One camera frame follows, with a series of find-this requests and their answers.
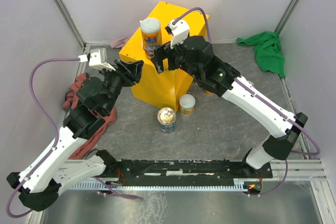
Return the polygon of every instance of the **gray floor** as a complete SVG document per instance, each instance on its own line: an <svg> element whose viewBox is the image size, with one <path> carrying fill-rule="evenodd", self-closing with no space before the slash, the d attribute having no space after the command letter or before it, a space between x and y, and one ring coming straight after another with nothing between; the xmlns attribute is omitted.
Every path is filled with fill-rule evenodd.
<svg viewBox="0 0 336 224"><path fill-rule="evenodd" d="M277 183L264 183L265 191ZM288 182L271 195L128 191L127 200L67 190L44 212L44 224L322 224L310 182Z"/></svg>
<svg viewBox="0 0 336 224"><path fill-rule="evenodd" d="M106 49L111 63L119 58L119 49ZM278 75L259 69L252 47L214 44L214 53L287 109ZM99 76L90 67L86 72ZM96 148L107 149L116 159L242 159L268 135L261 124L236 105L205 95L195 84L188 92L196 99L194 113L185 116L178 112L176 130L166 134L157 125L159 109L134 98L130 88L123 88L115 104L118 119L108 127Z"/></svg>

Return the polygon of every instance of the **green towel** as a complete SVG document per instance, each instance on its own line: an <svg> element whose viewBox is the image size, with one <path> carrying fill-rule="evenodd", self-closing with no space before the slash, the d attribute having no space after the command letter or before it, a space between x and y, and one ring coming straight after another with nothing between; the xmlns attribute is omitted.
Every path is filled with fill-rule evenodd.
<svg viewBox="0 0 336 224"><path fill-rule="evenodd" d="M258 66L262 71L278 73L280 77L285 77L284 57L281 54L281 44L279 35L270 31L256 34L248 39L237 39L238 45L255 46L254 53Z"/></svg>

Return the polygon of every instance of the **yellow cube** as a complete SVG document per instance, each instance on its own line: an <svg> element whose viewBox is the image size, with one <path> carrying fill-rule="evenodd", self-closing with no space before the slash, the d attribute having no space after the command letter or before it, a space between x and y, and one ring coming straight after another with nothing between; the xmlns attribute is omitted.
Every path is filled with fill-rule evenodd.
<svg viewBox="0 0 336 224"><path fill-rule="evenodd" d="M159 2L148 18L157 18L161 23L162 43L171 40L164 27L169 21L181 16L188 9L166 2ZM190 26L190 36L202 35L205 37L206 27L203 15L200 12L191 12L183 18ZM131 39L119 53L120 59L126 62L143 60L142 76L140 83L134 85L132 93L135 98L147 102L159 109L171 107L175 111L179 107L179 99L184 95L193 78L180 69L168 71L167 60L163 61L164 72L158 74L153 63L147 59L146 53L142 48L142 35L140 28L133 34Z"/></svg>

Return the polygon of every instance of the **can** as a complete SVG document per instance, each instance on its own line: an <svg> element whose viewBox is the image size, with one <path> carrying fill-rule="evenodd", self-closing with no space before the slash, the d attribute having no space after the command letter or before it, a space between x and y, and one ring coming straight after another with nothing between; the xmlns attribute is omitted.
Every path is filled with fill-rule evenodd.
<svg viewBox="0 0 336 224"><path fill-rule="evenodd" d="M207 91L207 90L204 90L205 91L205 94L206 95L210 95L210 96L212 96L212 95L214 95L212 92L210 92L210 91Z"/></svg>
<svg viewBox="0 0 336 224"><path fill-rule="evenodd" d="M180 112L184 115L190 115L194 111L195 98L191 94L184 94L180 97Z"/></svg>
<svg viewBox="0 0 336 224"><path fill-rule="evenodd" d="M163 132L170 133L176 128L176 113L172 108L164 107L160 109L157 120L160 130Z"/></svg>
<svg viewBox="0 0 336 224"><path fill-rule="evenodd" d="M147 58L154 56L154 47L162 44L161 24L156 18L146 18L140 23L142 45Z"/></svg>

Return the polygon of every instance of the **robotic arm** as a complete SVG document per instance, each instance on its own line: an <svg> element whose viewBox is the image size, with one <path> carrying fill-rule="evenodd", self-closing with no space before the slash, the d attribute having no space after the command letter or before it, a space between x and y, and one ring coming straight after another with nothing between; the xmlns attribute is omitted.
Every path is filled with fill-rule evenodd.
<svg viewBox="0 0 336 224"><path fill-rule="evenodd" d="M175 25L173 20L165 28L173 35L170 42L155 49L152 62L158 73L163 72L163 60L168 60L168 70L182 69L191 75L197 84L217 96L228 100L259 121L270 133L263 144L251 149L245 156L246 163L260 169L276 158L285 160L300 130L307 122L303 113L297 115L279 107L257 91L230 64L214 55L212 45L202 36L189 36L189 26L184 20Z"/></svg>
<svg viewBox="0 0 336 224"><path fill-rule="evenodd" d="M87 55L79 56L81 62L88 61ZM65 170L60 166L82 144L90 139L105 123L101 116L108 116L123 87L139 83L143 61L125 63L115 60L115 65L106 61L105 49L91 50L89 66L99 70L104 76L85 80L76 95L79 98L76 108L70 110L59 130L59 140L55 139L40 156L20 173L10 173L7 181L13 189L23 180L18 190L22 204L32 210L42 211L53 204L69 187L92 176L98 176L115 169L116 160L106 151L97 151L90 159ZM32 169L43 162L29 176Z"/></svg>

